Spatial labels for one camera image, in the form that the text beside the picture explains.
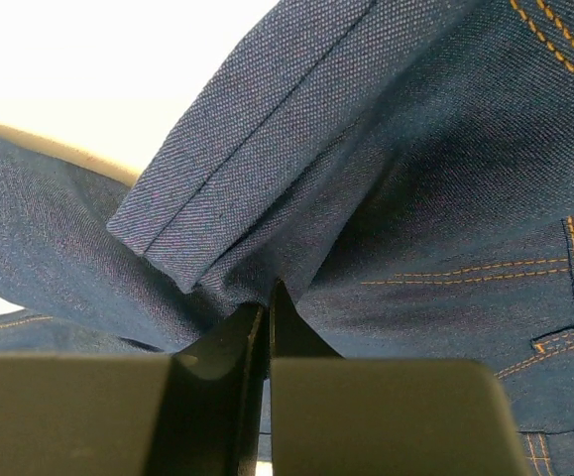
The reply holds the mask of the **dark blue denim trousers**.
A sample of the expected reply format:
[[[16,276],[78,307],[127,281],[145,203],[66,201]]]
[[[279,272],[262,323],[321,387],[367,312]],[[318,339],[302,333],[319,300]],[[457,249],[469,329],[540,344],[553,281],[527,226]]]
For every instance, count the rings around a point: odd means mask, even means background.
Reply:
[[[574,1],[282,1],[134,185],[0,137],[0,353],[169,358],[243,303],[464,358],[574,475]]]

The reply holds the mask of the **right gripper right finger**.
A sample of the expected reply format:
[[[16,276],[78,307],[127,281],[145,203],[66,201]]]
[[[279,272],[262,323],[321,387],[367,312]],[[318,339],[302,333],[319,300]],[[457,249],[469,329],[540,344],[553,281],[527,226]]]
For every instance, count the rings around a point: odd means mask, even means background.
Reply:
[[[525,475],[510,403],[465,359],[347,359],[298,314],[269,306],[277,475]]]

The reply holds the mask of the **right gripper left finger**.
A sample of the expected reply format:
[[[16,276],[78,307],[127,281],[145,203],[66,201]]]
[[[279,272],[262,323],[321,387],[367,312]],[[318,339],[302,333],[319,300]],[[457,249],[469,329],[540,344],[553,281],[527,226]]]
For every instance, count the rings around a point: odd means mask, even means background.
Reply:
[[[245,304],[182,351],[0,353],[0,475],[252,475],[267,320]]]

